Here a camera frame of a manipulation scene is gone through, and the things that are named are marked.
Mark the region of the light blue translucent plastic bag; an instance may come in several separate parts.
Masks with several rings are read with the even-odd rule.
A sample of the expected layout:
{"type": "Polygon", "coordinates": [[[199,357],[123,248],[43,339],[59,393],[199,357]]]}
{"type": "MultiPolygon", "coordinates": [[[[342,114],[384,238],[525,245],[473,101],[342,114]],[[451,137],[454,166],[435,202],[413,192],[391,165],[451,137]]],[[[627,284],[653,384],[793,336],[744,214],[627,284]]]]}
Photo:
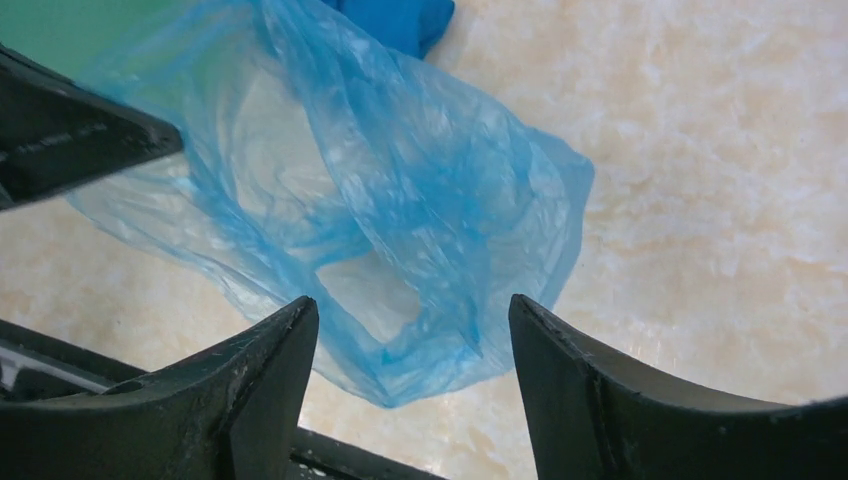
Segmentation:
{"type": "Polygon", "coordinates": [[[509,371],[512,295],[552,306],[577,261],[592,163],[319,1],[202,1],[82,80],[185,148],[70,203],[250,320],[313,298],[315,370],[375,405],[509,371]]]}

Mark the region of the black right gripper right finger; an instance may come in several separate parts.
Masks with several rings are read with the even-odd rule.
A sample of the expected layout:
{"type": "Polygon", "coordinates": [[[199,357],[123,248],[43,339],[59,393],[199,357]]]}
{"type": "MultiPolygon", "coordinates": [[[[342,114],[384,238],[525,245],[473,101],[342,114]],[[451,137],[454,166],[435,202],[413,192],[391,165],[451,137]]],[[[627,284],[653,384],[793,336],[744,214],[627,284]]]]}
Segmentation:
{"type": "Polygon", "coordinates": [[[512,349],[542,479],[843,479],[847,401],[789,406],[711,389],[514,295],[512,349]]]}

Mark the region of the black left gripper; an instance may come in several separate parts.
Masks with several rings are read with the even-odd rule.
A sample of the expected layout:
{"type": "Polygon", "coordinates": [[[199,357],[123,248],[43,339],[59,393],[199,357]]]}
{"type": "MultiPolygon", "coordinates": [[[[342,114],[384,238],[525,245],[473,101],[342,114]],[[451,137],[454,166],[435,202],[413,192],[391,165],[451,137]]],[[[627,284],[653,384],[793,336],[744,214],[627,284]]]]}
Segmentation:
{"type": "Polygon", "coordinates": [[[183,149],[171,123],[1,49],[1,207],[36,203],[183,149]]]}

